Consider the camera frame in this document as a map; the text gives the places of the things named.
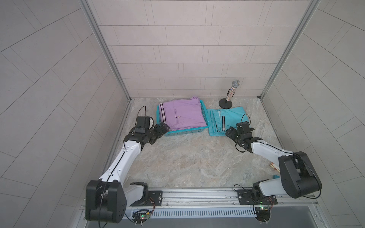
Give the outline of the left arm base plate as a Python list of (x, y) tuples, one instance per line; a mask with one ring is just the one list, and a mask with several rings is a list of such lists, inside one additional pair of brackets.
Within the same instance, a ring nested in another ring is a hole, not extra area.
[(131, 207), (152, 207), (161, 206), (163, 199), (163, 191), (149, 191), (148, 196), (144, 199), (134, 202)]

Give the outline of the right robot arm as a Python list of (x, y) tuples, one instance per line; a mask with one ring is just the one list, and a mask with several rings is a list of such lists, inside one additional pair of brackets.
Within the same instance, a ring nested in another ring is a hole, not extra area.
[(277, 148), (259, 137), (252, 137), (251, 129), (243, 126), (238, 129), (230, 127), (225, 135), (244, 152), (264, 157), (279, 167), (279, 178), (253, 184), (252, 197), (255, 200), (277, 195), (308, 198), (309, 194), (322, 193), (321, 180), (306, 153)]

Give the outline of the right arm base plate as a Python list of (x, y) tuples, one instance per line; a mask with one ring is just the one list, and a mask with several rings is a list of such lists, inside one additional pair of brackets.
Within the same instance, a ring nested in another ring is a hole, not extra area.
[(239, 204), (242, 205), (277, 205), (278, 201), (275, 196), (264, 196), (261, 193), (256, 193), (252, 190), (238, 189), (236, 190), (238, 195)]

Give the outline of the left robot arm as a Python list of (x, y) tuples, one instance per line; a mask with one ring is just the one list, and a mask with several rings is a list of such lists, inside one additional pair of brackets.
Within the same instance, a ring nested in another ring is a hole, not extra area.
[(148, 185), (133, 182), (123, 188), (126, 175), (146, 144), (154, 144), (170, 130), (163, 122), (151, 128), (134, 127), (123, 140), (123, 147), (109, 168), (98, 180), (86, 186), (87, 221), (119, 223), (127, 207), (149, 202)]

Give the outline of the teal pants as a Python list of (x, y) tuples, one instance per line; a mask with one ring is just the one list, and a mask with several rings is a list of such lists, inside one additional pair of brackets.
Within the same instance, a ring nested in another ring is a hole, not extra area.
[(230, 127), (237, 129), (236, 124), (240, 122), (251, 122), (243, 107), (231, 109), (207, 109), (210, 126), (210, 136), (225, 136), (226, 130)]

